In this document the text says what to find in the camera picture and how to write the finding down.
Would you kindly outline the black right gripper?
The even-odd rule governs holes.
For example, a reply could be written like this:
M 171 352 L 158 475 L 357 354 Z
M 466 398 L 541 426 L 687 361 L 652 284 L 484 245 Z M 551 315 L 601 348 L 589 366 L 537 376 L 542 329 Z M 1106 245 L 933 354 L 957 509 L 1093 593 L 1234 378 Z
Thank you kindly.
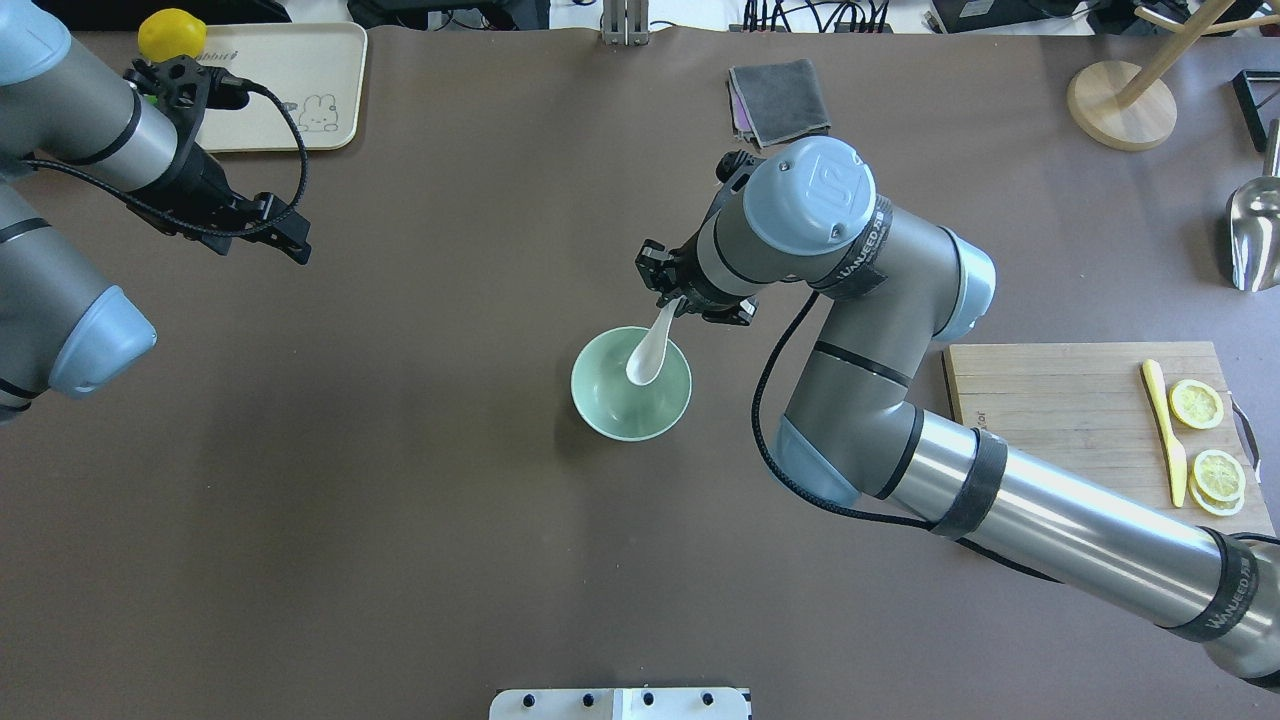
M 644 240 L 635 258 L 648 290 L 659 293 L 655 306 L 675 305 L 673 316 L 699 315 L 704 322 L 746 327 L 756 310 L 754 296 L 739 296 L 716 286 L 698 258 L 699 241 L 691 236 L 678 249 Z

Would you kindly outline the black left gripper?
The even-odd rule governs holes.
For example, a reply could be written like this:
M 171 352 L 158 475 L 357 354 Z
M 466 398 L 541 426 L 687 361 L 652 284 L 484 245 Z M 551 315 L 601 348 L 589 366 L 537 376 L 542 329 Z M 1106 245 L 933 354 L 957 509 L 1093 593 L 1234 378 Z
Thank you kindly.
M 150 186 L 150 206 L 184 223 L 215 231 L 257 227 L 250 241 L 282 251 L 305 266 L 311 255 L 310 222 L 274 193 L 257 193 L 253 201 L 230 188 L 220 164 L 193 145 L 179 170 Z

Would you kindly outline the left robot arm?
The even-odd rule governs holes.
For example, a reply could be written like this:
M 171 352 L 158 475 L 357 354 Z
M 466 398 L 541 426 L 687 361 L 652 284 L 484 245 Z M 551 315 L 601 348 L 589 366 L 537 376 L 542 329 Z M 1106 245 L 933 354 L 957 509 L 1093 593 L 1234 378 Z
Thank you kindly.
M 291 197 L 246 195 L 198 142 L 209 111 L 269 101 L 300 161 Z M 148 228 L 225 255 L 242 240 L 308 263 L 300 205 L 310 158 L 285 104 L 264 85 L 178 54 L 115 70 L 51 12 L 3 4 L 3 423 L 45 395 L 83 398 L 148 354 L 157 332 L 36 190 L 79 181 Z

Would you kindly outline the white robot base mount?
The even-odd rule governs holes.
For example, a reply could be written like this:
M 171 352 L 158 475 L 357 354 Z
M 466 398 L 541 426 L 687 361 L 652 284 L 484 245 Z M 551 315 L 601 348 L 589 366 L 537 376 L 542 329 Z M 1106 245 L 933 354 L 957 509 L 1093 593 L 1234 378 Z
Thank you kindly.
M 489 719 L 751 719 L 749 691 L 735 687 L 507 689 Z

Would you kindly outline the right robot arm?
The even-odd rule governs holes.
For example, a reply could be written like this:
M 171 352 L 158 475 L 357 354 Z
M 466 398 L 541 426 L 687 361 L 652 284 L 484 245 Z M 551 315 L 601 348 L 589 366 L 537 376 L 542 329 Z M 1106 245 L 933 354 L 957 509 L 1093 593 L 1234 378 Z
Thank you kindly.
M 842 140 L 772 158 L 724 155 L 722 184 L 677 249 L 648 240 L 636 266 L 662 307 L 748 325 L 759 293 L 800 282 L 832 302 L 773 443 L 774 478 L 846 518 L 869 496 L 890 523 L 1060 582 L 1199 644 L 1225 673 L 1277 691 L 1277 542 L 1175 520 L 965 427 L 909 397 L 925 351 L 992 304 L 992 259 L 897 208 Z

